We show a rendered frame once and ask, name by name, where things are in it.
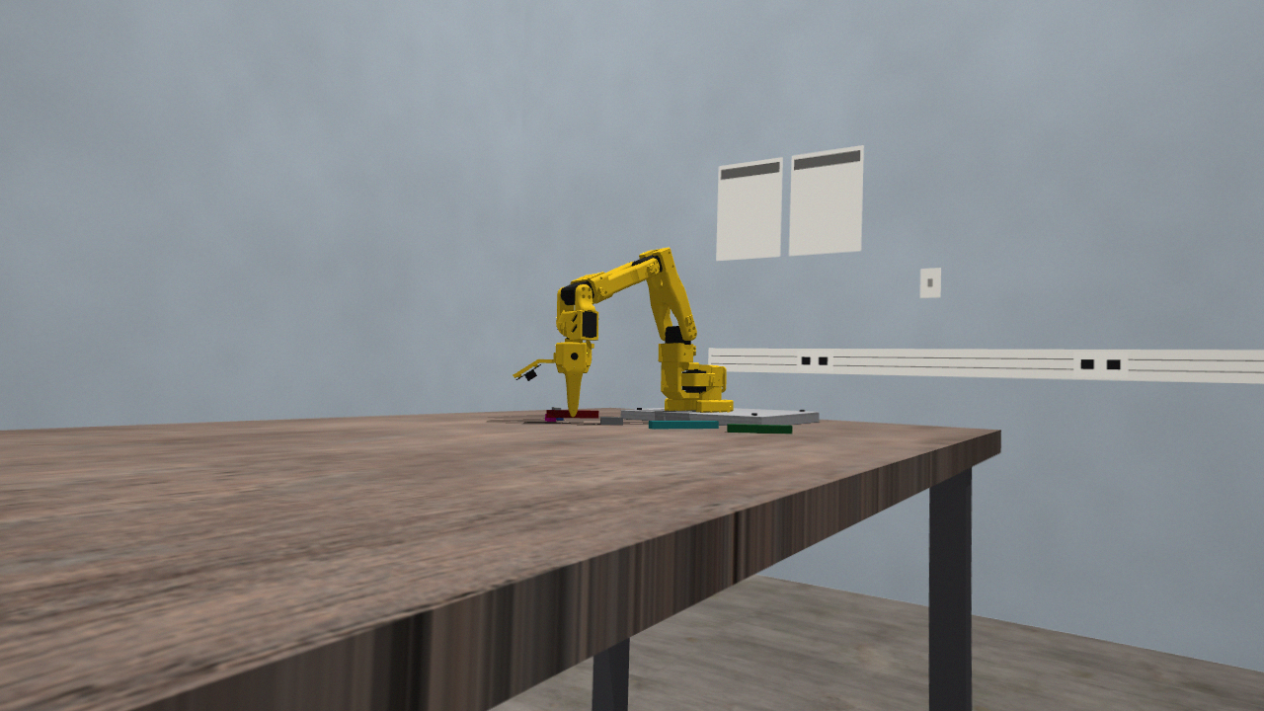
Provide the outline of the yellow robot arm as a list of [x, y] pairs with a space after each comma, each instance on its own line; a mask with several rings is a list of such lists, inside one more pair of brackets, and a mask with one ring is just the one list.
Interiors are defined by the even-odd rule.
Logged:
[[[646, 280], [661, 342], [667, 342], [659, 344], [661, 393], [667, 396], [665, 411], [696, 410], [702, 393], [703, 400], [722, 400], [724, 367], [691, 361], [691, 356], [696, 356], [696, 345], [691, 345], [691, 342], [698, 337], [698, 330], [691, 320], [686, 291], [678, 277], [672, 250], [651, 249], [638, 258], [640, 261], [626, 263], [618, 269], [586, 275], [573, 280], [570, 286], [557, 288], [557, 330], [573, 343], [597, 342], [597, 311], [593, 304]], [[678, 319], [678, 326], [672, 326], [670, 311]], [[696, 411], [733, 411], [733, 400], [698, 401]]]

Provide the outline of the red rod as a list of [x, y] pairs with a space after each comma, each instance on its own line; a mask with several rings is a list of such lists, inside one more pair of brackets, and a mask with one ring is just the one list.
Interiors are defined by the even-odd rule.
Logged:
[[569, 410], [546, 410], [546, 417], [586, 417], [597, 419], [597, 411], [581, 411], [578, 410], [576, 415], [570, 415]]

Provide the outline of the turquoise rod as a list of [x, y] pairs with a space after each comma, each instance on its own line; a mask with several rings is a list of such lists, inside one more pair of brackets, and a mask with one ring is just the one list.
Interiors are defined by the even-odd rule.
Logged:
[[719, 423], [648, 423], [648, 429], [719, 429]]

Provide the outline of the green rod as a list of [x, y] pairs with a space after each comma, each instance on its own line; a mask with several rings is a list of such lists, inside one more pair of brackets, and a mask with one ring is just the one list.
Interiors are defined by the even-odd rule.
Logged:
[[793, 425], [737, 425], [737, 424], [727, 424], [727, 433], [793, 434]]

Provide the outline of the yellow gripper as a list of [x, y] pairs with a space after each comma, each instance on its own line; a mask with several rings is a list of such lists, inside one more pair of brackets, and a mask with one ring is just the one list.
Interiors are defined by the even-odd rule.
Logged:
[[[566, 344], [570, 343], [570, 344]], [[581, 344], [578, 344], [581, 343]], [[522, 378], [521, 373], [525, 369], [537, 368], [538, 363], [555, 363], [559, 373], [564, 373], [566, 377], [566, 401], [568, 410], [570, 415], [575, 416], [579, 407], [579, 399], [581, 399], [581, 377], [583, 373], [588, 373], [589, 367], [592, 367], [592, 350], [594, 350], [594, 344], [592, 342], [570, 342], [565, 339], [565, 343], [556, 344], [556, 353], [554, 353], [554, 359], [538, 359], [533, 361], [532, 364], [520, 369], [513, 377]], [[538, 362], [538, 363], [537, 363]]]

